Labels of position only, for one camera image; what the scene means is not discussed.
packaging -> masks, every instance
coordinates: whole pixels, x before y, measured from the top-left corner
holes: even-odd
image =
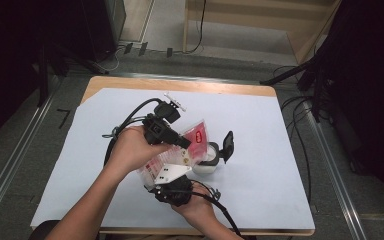
[[[184,132],[183,137],[191,141],[188,149],[173,146],[168,151],[152,158],[138,170],[141,180],[147,188],[154,187],[154,180],[165,163],[193,167],[206,160],[208,139],[205,122],[202,120],[195,124]]]

wooden table edge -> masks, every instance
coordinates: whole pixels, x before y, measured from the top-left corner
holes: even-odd
[[[199,80],[182,81],[171,79],[95,76],[90,79],[81,103],[84,103],[103,88],[186,91],[276,97],[274,88],[270,86],[203,82]]]
[[[244,236],[311,236],[314,234],[315,229],[239,229],[239,231]],[[124,235],[202,235],[194,228],[101,227],[99,232]]]

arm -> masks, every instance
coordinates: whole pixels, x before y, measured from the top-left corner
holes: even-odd
[[[209,195],[209,192],[197,183],[193,184],[193,191]],[[200,196],[192,195],[189,203],[171,207],[192,227],[210,239],[242,239],[217,220],[212,204]]]
[[[128,173],[169,147],[149,145],[142,127],[125,129],[95,182],[46,239],[95,239],[118,184]]]

person's left hand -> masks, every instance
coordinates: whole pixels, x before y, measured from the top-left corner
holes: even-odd
[[[134,171],[144,166],[152,157],[167,151],[171,145],[150,145],[146,141],[143,126],[133,126],[124,129],[118,136],[106,166],[124,173]]]

hand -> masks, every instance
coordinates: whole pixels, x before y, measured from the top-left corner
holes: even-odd
[[[194,182],[192,187],[194,192],[210,195],[208,190],[197,182]],[[187,204],[180,207],[172,205],[171,208],[201,232],[203,232],[204,226],[208,226],[209,222],[218,222],[212,204],[200,196],[192,195]]]
[[[167,151],[171,145],[149,145],[143,126],[124,129],[118,136],[106,167],[121,171],[119,176],[145,165],[152,157]]]

